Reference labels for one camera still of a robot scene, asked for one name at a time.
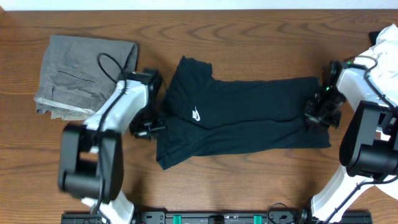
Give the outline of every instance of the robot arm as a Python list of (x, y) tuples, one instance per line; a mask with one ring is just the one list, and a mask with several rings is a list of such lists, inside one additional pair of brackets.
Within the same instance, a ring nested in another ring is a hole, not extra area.
[[(398, 174), (397, 115), (378, 97), (378, 88), (364, 78), (366, 70), (350, 62), (331, 62), (324, 71), (320, 95), (308, 104), (312, 103), (313, 107), (307, 105), (307, 123), (318, 128), (338, 126), (338, 109), (345, 100), (355, 110), (340, 146), (341, 165), (326, 187), (311, 200), (315, 220), (339, 222), (345, 210), (374, 185), (364, 185), (350, 196), (364, 182), (375, 182), (385, 193), (398, 199), (398, 182), (377, 184)], [(384, 139), (375, 139), (376, 132)], [(340, 205), (343, 206), (330, 219)]]
[[(154, 110), (162, 83), (158, 71), (145, 69), (143, 73), (132, 72), (126, 78), (126, 92), (113, 106), (124, 89), (124, 81), (117, 82), (109, 100), (82, 125), (68, 124), (63, 131), (58, 173), (60, 190), (82, 198), (91, 208), (101, 201), (98, 211), (101, 215), (82, 217), (83, 222), (93, 218), (97, 223), (98, 217), (105, 218), (105, 223), (132, 222), (134, 205), (121, 190), (124, 174), (121, 136), (130, 126), (131, 134), (150, 139), (163, 128)], [(108, 114), (98, 130), (106, 110)], [(96, 138), (101, 144), (95, 144)], [(101, 159), (84, 159), (84, 153), (101, 154)]]

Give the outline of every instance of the nike logo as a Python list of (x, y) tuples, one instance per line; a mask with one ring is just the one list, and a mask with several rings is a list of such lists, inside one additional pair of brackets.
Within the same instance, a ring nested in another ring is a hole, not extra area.
[(200, 121), (200, 116), (197, 107), (195, 107), (195, 110), (192, 111), (192, 118), (195, 119), (196, 121)]

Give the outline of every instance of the green clip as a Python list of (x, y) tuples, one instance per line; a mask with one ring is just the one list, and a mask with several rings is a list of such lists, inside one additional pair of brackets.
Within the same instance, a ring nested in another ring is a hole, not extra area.
[(181, 224), (181, 215), (174, 215), (173, 216), (173, 224)]
[(262, 224), (262, 216), (261, 215), (254, 216), (254, 224)]

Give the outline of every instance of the gray pants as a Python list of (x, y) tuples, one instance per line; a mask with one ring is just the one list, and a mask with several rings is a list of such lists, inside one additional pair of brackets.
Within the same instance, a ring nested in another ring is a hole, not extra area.
[[(52, 118), (63, 119), (85, 119), (95, 113), (115, 87), (98, 66), (97, 56), (101, 52), (114, 57), (122, 67), (135, 70), (135, 43), (51, 36), (40, 71), (40, 88), (34, 98), (37, 113), (52, 111)], [(101, 64), (118, 80), (120, 69), (112, 60), (102, 57)]]

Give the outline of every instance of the wood grain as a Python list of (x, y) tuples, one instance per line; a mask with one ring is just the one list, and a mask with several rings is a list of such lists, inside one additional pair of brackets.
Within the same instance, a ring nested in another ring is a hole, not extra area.
[[(56, 185), (66, 122), (35, 113), (50, 35), (137, 42), (139, 70), (160, 68), (168, 83), (182, 55), (211, 62), (220, 80), (274, 80), (319, 76), (330, 60), (365, 51), (368, 32), (397, 18), (398, 11), (7, 12), (0, 26), (0, 222), (59, 223), (63, 211), (87, 209)], [(352, 115), (345, 105), (329, 149), (193, 157), (166, 171), (155, 161), (155, 142), (127, 134), (123, 189), (138, 205), (176, 211), (300, 207), (338, 167)], [(379, 224), (398, 220), (397, 206), (373, 188), (351, 209), (370, 209)]]

